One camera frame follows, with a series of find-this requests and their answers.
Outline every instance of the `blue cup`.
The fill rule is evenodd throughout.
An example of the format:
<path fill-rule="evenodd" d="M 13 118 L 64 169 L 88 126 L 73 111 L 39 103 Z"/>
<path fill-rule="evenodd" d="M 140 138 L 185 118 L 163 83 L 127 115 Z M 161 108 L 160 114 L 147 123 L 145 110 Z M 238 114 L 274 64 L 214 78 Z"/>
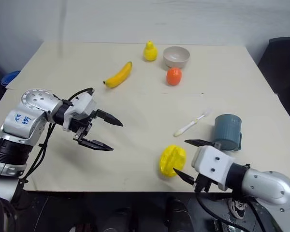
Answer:
<path fill-rule="evenodd" d="M 242 120 L 236 115 L 220 115 L 216 117 L 213 133 L 213 143 L 220 143 L 221 150 L 241 150 L 241 125 Z"/>

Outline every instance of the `orange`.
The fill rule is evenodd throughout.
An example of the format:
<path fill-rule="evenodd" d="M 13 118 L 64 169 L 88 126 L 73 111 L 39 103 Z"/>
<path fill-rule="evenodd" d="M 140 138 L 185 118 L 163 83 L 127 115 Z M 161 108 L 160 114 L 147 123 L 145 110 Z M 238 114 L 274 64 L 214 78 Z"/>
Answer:
<path fill-rule="evenodd" d="M 166 74 L 166 81 L 171 86 L 176 86 L 182 78 L 182 71 L 179 68 L 170 68 Z"/>

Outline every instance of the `white table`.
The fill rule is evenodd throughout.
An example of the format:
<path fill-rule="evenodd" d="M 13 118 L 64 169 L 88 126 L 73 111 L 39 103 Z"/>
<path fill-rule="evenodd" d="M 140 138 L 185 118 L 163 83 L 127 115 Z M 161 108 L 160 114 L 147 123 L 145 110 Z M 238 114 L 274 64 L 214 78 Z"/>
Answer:
<path fill-rule="evenodd" d="M 160 54 L 167 46 L 158 45 Z M 98 107 L 116 116 L 124 127 L 101 119 L 93 121 L 87 138 L 114 148 L 106 152 L 76 144 L 72 133 L 57 126 L 44 162 L 25 189 L 191 191 L 178 176 L 168 179 L 159 174 L 161 152 L 170 144 L 186 149 L 184 171 L 196 176 L 190 163 L 197 148 L 184 140 L 209 140 L 215 117 L 224 113 L 236 114 L 243 121 L 242 150 L 231 153 L 236 162 L 290 177 L 290 118 L 245 48 L 185 46 L 191 60 L 183 69 L 180 85 L 169 87 L 164 82 L 161 55 L 155 62 L 143 61 L 143 44 L 65 44 L 61 58 L 56 47 L 55 43 L 44 43 L 9 84 L 12 89 L 0 102 L 0 126 L 26 89 L 46 88 L 67 99 L 80 89 L 94 87 Z M 115 89 L 105 89 L 102 81 L 128 60 L 133 62 L 130 77 Z M 208 107 L 213 109 L 209 117 L 182 136 L 172 136 Z M 30 154 L 29 165 L 38 149 L 36 146 Z"/>

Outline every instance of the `banana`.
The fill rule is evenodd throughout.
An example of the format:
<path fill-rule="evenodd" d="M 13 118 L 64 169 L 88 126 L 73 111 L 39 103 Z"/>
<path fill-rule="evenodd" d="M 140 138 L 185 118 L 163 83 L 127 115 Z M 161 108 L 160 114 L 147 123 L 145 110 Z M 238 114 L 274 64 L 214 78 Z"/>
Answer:
<path fill-rule="evenodd" d="M 131 70 L 132 70 L 132 62 L 129 61 L 125 64 L 124 67 L 122 67 L 122 69 L 115 76 L 109 78 L 106 81 L 103 81 L 103 84 L 105 84 L 109 88 L 114 88 L 127 79 Z"/>

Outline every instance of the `toothbrush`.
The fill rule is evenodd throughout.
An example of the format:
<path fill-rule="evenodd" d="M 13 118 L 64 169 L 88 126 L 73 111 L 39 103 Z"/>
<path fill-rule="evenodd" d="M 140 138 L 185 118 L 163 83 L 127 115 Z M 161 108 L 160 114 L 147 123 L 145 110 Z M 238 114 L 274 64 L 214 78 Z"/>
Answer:
<path fill-rule="evenodd" d="M 182 127 L 181 129 L 179 129 L 178 131 L 176 131 L 173 136 L 174 137 L 178 137 L 179 135 L 181 135 L 182 133 L 184 133 L 186 130 L 188 130 L 190 127 L 192 127 L 194 124 L 196 124 L 201 118 L 204 118 L 206 116 L 208 116 L 211 113 L 211 110 L 208 109 L 206 111 L 203 112 L 203 114 L 201 116 L 199 116 L 198 118 L 196 118 L 195 120 L 189 122 L 187 125 L 185 125 L 184 127 Z"/>

